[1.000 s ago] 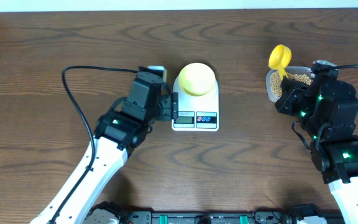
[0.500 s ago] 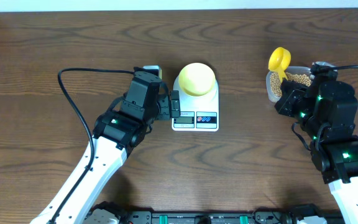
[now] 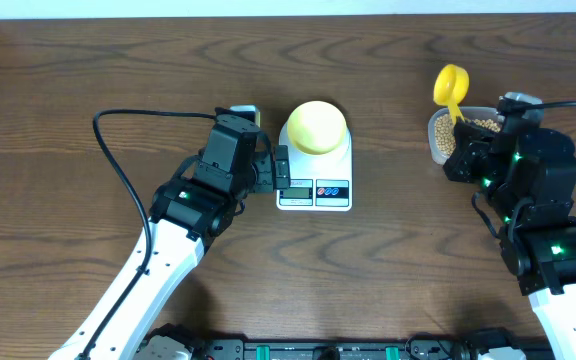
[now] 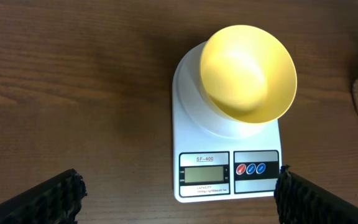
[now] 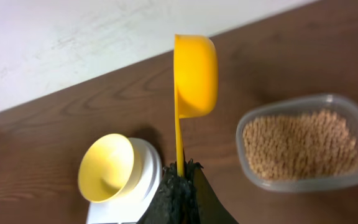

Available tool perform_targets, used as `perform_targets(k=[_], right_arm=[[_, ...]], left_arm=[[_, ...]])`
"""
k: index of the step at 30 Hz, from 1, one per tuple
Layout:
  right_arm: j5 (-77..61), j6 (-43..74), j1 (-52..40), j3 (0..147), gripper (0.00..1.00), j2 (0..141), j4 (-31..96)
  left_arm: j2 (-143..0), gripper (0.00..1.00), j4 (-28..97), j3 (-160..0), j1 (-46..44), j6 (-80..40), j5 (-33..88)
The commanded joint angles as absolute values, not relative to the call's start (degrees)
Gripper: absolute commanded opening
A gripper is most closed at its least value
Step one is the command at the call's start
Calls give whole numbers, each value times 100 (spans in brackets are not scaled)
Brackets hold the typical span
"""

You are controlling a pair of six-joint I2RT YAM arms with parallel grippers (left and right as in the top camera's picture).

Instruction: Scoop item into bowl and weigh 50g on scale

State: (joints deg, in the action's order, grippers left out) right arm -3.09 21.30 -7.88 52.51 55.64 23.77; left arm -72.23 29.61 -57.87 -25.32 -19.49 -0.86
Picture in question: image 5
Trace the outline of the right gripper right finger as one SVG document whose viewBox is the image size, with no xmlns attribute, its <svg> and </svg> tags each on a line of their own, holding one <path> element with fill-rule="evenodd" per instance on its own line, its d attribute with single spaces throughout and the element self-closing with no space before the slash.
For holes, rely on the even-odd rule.
<svg viewBox="0 0 358 224">
<path fill-rule="evenodd" d="M 203 173 L 203 166 L 190 159 L 186 165 L 186 176 L 195 189 L 194 199 L 201 224 L 238 224 L 236 219 L 219 201 L 212 186 Z"/>
</svg>

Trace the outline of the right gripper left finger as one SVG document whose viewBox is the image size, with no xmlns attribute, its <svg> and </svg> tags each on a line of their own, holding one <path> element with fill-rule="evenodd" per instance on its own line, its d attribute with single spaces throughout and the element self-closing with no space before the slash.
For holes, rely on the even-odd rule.
<svg viewBox="0 0 358 224">
<path fill-rule="evenodd" d="M 177 164 L 163 167 L 163 178 L 138 224 L 192 224 L 198 222 L 194 185 L 196 162 L 184 163 L 185 175 L 177 175 Z"/>
</svg>

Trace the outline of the yellow measuring scoop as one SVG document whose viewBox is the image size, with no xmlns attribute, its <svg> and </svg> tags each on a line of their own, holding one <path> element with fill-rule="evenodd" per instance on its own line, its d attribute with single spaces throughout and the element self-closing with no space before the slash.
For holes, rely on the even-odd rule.
<svg viewBox="0 0 358 224">
<path fill-rule="evenodd" d="M 175 35 L 173 86 L 177 176 L 185 175 L 180 120 L 209 114 L 218 97 L 218 58 L 213 42 L 202 35 Z"/>
</svg>

